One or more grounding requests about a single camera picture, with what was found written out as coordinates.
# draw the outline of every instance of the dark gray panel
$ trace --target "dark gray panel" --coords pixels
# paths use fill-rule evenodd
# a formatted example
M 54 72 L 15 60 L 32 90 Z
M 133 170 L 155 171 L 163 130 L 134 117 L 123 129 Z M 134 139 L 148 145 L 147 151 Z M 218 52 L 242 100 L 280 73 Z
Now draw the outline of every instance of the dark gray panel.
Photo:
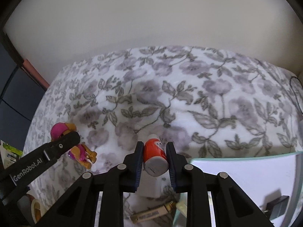
M 0 103 L 0 139 L 23 151 L 24 142 L 31 122 L 10 108 L 3 101 Z
M 16 66 L 16 63 L 6 52 L 2 44 L 0 44 L 0 94 Z
M 44 95 L 44 90 L 27 74 L 18 69 L 4 93 L 3 100 L 12 108 L 32 120 Z

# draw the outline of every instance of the label on gold tube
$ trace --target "label on gold tube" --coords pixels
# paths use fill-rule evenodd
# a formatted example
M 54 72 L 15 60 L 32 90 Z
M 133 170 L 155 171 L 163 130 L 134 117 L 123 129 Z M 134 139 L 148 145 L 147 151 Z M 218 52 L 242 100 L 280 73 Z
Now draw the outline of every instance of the label on gold tube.
M 175 205 L 176 205 L 176 202 L 171 201 L 171 202 L 169 202 L 165 205 L 159 206 L 157 208 L 134 214 L 134 215 L 130 216 L 130 219 L 134 224 L 141 223 L 144 221 L 149 221 L 151 219 L 171 213 L 172 210 L 175 208 Z

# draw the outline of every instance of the floral tablecloth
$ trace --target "floral tablecloth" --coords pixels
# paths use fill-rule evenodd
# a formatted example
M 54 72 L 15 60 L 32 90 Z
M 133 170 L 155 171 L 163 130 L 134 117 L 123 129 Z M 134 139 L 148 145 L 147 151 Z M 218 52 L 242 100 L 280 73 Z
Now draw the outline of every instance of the floral tablecloth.
M 81 141 L 98 153 L 95 174 L 122 163 L 149 134 L 163 144 L 173 141 L 188 159 L 299 151 L 301 114 L 291 76 L 270 63 L 214 48 L 144 47 L 96 55 L 57 75 L 32 120 L 24 152 L 49 142 L 57 122 L 75 123 Z M 292 85 L 302 102 L 300 84 Z M 64 155 L 32 185 L 49 208 L 83 172 Z M 169 177 L 162 180 L 160 198 L 124 194 L 125 226 L 134 226 L 132 213 L 175 197 Z M 138 226 L 170 225 L 164 216 Z

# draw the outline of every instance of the silver screw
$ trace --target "silver screw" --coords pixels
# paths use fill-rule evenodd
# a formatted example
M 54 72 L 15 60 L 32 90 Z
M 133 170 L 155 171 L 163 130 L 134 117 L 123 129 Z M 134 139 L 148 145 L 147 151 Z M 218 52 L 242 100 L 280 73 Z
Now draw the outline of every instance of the silver screw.
M 124 170 L 124 169 L 126 169 L 126 164 L 119 164 L 119 165 L 117 166 L 117 168 L 118 168 L 119 170 Z
M 187 164 L 187 165 L 184 166 L 184 168 L 185 168 L 185 170 L 190 171 L 190 170 L 192 170 L 194 167 L 193 167 L 193 165 L 191 165 L 191 164 Z
M 82 177 L 83 177 L 84 179 L 89 179 L 89 178 L 91 177 L 91 173 L 88 173 L 88 172 L 83 173 L 83 174 L 82 174 Z
M 225 172 L 221 172 L 221 173 L 219 173 L 219 176 L 223 179 L 226 179 L 228 177 L 228 174 Z

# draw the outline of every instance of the toy figure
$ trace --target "toy figure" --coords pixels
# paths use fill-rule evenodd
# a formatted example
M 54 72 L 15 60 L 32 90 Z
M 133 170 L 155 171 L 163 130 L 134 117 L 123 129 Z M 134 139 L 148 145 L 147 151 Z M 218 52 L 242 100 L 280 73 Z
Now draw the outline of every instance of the toy figure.
M 77 127 L 72 123 L 57 123 L 51 129 L 52 141 L 57 140 L 61 136 L 68 134 L 71 131 L 77 131 Z M 91 163 L 87 160 L 89 159 L 93 164 L 96 162 L 97 153 L 91 151 L 85 144 L 78 144 L 69 150 L 68 156 L 78 161 L 86 169 L 91 168 Z

